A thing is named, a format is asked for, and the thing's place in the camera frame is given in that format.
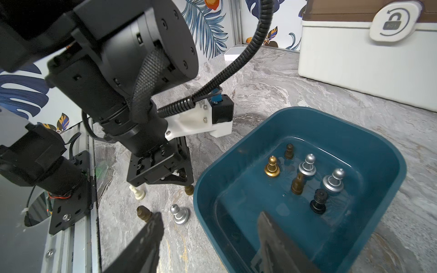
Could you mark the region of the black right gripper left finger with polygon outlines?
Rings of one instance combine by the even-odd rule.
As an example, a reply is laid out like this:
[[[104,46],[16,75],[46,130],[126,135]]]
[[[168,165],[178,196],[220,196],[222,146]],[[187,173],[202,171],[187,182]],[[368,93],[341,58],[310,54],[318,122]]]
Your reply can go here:
[[[153,214],[134,240],[105,270],[106,273],[155,273],[164,235],[162,214]]]

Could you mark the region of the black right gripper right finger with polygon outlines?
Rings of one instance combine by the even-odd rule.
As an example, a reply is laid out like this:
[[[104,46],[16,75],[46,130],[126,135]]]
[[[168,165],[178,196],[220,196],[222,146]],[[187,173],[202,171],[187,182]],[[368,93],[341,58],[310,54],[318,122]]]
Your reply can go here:
[[[257,220],[264,273],[319,273],[320,269],[286,235],[267,212]]]

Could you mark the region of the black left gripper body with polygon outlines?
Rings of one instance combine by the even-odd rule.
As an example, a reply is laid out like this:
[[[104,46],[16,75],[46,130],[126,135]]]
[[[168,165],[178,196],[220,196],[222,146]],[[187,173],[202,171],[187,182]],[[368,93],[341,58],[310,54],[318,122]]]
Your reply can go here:
[[[131,155],[126,181],[135,187],[144,183],[192,185],[193,169],[186,137],[175,138],[143,157]]]

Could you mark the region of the gold chess piece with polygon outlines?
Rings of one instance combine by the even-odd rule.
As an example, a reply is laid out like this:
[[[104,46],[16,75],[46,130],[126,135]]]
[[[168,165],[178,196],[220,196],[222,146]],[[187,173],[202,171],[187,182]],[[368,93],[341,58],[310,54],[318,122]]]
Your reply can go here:
[[[267,165],[265,166],[265,173],[269,177],[277,177],[280,174],[280,168],[278,166],[277,158],[271,156]]]

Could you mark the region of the teal plastic storage box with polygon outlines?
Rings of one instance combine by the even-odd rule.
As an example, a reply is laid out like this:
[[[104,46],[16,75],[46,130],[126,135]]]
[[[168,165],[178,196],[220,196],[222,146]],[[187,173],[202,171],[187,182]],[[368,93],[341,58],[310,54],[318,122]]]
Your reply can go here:
[[[382,136],[312,108],[279,110],[199,177],[196,215],[230,273],[260,273],[271,217],[309,267],[346,273],[407,173]]]

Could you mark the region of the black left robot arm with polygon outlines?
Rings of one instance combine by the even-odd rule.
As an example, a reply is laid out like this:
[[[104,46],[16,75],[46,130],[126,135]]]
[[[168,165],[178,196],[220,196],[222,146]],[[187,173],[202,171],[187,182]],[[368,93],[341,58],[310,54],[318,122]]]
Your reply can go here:
[[[192,34],[172,1],[2,1],[1,68],[9,73],[47,56],[46,83],[98,122],[104,142],[132,154],[127,181],[194,191],[190,151],[169,119],[218,95],[219,86],[263,45],[274,14],[261,1],[243,53],[196,93],[157,108],[152,97],[198,75]]]

